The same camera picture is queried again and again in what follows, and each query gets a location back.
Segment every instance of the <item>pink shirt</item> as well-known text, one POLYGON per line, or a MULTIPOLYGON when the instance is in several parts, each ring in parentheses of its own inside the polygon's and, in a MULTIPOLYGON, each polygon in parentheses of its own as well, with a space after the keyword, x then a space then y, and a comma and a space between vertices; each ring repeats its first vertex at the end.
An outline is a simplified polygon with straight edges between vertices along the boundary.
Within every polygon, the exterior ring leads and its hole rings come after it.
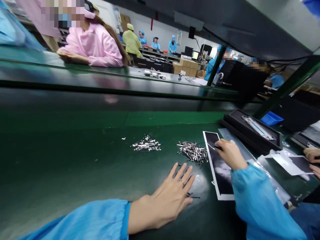
POLYGON ((41 0, 16 0, 16 2, 31 19, 40 34, 61 38, 59 29, 53 26, 54 22, 49 20, 49 15, 41 13, 41 0))
POLYGON ((100 24, 90 23, 87 31, 81 27, 69 28, 68 45, 59 50, 87 57, 90 66, 122 67, 122 56, 116 41, 100 24))

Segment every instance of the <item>green metal frame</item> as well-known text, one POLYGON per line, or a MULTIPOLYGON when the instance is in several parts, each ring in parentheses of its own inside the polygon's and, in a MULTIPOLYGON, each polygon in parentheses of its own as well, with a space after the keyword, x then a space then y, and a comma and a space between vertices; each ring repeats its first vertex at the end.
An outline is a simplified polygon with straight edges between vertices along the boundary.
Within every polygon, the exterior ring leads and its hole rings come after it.
POLYGON ((222 57, 223 57, 224 53, 226 52, 226 50, 227 50, 227 46, 223 45, 221 47, 220 51, 218 52, 217 60, 214 63, 210 78, 209 78, 208 83, 207 83, 208 87, 210 87, 212 82, 213 82, 214 76, 216 75, 216 73, 217 73, 217 71, 219 69, 219 65, 220 65, 220 63, 222 61, 222 57))
POLYGON ((309 57, 253 116, 257 119, 261 119, 279 104, 282 98, 288 96, 295 89, 304 84, 319 68, 320 56, 313 55, 309 57))

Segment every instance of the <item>yellow-green uniform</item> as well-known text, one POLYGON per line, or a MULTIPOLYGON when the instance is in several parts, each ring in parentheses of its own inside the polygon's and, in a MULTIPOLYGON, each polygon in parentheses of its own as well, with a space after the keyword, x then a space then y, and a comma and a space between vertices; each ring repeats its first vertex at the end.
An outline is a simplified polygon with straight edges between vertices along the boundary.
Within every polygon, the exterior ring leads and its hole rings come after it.
POLYGON ((142 57, 142 54, 139 51, 139 48, 141 47, 141 43, 138 37, 133 33, 133 31, 130 30, 131 28, 133 30, 133 26, 132 25, 129 26, 129 23, 128 23, 129 30, 125 31, 122 35, 123 41, 126 44, 126 52, 136 54, 137 57, 142 57))

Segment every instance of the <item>long brown hair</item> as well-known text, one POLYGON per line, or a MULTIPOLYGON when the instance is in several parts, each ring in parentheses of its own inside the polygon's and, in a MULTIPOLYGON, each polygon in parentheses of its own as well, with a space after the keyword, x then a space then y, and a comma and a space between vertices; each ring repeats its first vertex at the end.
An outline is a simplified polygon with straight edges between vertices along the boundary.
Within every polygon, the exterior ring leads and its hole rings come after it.
POLYGON ((96 16, 94 19, 88 19, 90 22, 95 23, 95 24, 101 24, 111 35, 111 37, 116 41, 116 44, 119 48, 120 54, 122 56, 122 63, 124 66, 128 66, 130 64, 126 50, 124 50, 124 47, 121 45, 121 42, 118 38, 117 33, 113 30, 111 26, 106 24, 100 17, 96 16))

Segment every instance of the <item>blue plastic box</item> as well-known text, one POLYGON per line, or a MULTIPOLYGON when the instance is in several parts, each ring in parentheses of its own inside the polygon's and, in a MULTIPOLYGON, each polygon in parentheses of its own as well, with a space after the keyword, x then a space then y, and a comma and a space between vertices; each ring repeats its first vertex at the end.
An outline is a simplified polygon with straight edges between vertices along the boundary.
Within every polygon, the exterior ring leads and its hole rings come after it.
POLYGON ((279 117, 277 114, 273 112, 268 112, 263 118, 261 118, 261 122, 268 126, 274 126, 279 122, 282 122, 284 119, 279 117))

